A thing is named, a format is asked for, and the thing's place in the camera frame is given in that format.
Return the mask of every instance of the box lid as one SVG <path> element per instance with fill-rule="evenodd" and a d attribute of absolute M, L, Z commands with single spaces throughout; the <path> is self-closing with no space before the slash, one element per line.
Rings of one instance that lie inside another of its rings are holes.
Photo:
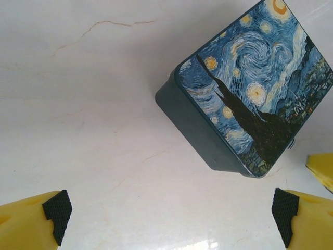
<path fill-rule="evenodd" d="M 282 0 L 264 0 L 180 64 L 176 82 L 254 176 L 264 176 L 333 85 Z"/>

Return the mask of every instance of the white marble surface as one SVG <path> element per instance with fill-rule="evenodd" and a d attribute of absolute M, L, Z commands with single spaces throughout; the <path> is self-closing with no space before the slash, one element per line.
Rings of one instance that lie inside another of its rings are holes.
<path fill-rule="evenodd" d="M 62 250 L 284 249 L 274 189 L 332 198 L 331 91 L 264 179 L 215 172 L 155 104 L 173 68 L 255 0 L 0 2 L 0 204 L 67 189 Z M 333 1 L 288 0 L 333 65 Z"/>

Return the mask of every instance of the box side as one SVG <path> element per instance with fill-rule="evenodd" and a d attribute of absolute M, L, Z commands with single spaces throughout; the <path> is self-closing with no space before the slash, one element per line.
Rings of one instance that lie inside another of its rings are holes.
<path fill-rule="evenodd" d="M 179 88 L 174 72 L 156 93 L 156 103 L 210 168 L 253 177 Z"/>

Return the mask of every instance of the swirling sky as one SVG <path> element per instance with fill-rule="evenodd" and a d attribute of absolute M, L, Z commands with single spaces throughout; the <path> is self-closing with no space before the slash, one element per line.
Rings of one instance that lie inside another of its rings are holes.
<path fill-rule="evenodd" d="M 198 54 L 250 110 L 275 113 L 277 102 L 287 95 L 290 76 L 306 53 L 306 38 L 282 0 L 265 0 Z M 320 58 L 316 49 L 313 54 Z M 180 76 L 182 85 L 233 149 L 237 153 L 248 151 L 252 138 L 219 99 L 217 94 L 222 93 L 217 84 L 195 57 L 181 66 Z"/>

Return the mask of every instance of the black rubber pad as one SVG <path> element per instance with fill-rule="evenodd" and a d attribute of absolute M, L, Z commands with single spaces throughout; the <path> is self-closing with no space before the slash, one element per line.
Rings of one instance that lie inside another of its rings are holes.
<path fill-rule="evenodd" d="M 286 248 L 292 238 L 291 220 L 297 215 L 299 200 L 294 194 L 281 189 L 275 190 L 272 214 Z"/>
<path fill-rule="evenodd" d="M 43 203 L 46 219 L 52 220 L 53 236 L 58 246 L 61 246 L 67 223 L 72 213 L 72 205 L 66 190 L 62 190 L 51 199 Z"/>

